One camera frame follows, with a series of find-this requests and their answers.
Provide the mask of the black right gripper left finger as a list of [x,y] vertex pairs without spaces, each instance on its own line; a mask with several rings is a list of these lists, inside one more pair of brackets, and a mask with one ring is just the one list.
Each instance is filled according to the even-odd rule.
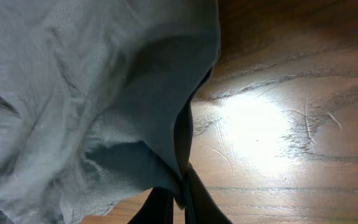
[[128,224],[172,224],[173,195],[163,188],[153,188],[141,209]]

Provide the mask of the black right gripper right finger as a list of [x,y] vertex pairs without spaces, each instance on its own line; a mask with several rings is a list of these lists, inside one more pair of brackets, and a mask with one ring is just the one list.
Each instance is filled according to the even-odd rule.
[[232,224],[216,205],[190,163],[183,180],[186,224]]

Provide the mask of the grey shorts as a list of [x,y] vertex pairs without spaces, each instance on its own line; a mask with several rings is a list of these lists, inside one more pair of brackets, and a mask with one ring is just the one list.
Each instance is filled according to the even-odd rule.
[[153,188],[185,211],[212,0],[0,0],[0,223],[80,223]]

